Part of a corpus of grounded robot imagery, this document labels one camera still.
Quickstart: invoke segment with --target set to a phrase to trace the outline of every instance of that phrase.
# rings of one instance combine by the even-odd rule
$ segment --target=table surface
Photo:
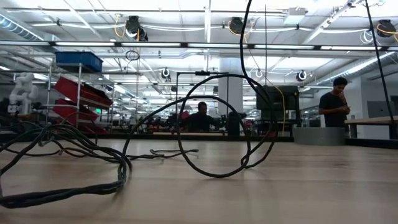
[[[13,145],[20,150],[27,143]],[[122,149],[123,140],[99,145]],[[200,149],[192,161],[209,172],[236,168],[245,142],[184,141]],[[260,158],[269,143],[251,161]],[[176,149],[176,141],[132,140],[129,154]],[[31,152],[56,150],[54,144]],[[2,152],[0,165],[13,154]],[[66,154],[23,157],[2,176],[4,195],[83,187],[116,180],[116,164]],[[79,195],[37,207],[0,207],[0,223],[396,223],[398,151],[366,147],[275,144],[268,160],[227,179],[194,171],[182,157],[133,161],[117,195]]]
[[[398,123],[398,116],[394,116],[394,121]],[[346,120],[346,124],[390,124],[391,118],[387,117],[380,117],[380,118],[367,118],[367,119],[351,119]]]

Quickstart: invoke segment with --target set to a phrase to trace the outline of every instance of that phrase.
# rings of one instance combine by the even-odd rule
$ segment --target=person
[[[209,132],[210,125],[219,126],[211,116],[207,115],[207,104],[205,102],[199,102],[198,112],[183,119],[181,125],[188,125],[190,132]]]
[[[319,114],[325,117],[326,127],[347,127],[345,120],[347,120],[350,109],[343,92],[347,84],[345,78],[336,78],[333,82],[333,90],[324,94],[320,99]]]

